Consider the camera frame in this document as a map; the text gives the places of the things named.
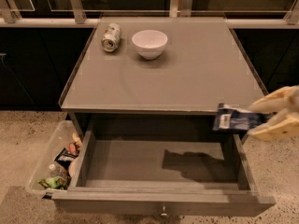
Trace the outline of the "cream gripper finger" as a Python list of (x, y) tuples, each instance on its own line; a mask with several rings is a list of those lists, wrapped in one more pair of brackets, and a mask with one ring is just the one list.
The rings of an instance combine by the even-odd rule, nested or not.
[(267, 94), (249, 106), (249, 110), (257, 113), (279, 112), (288, 109), (299, 111), (299, 86), (286, 86)]
[(286, 139), (298, 136), (299, 113), (283, 109), (266, 123), (250, 129), (248, 135), (262, 141)]

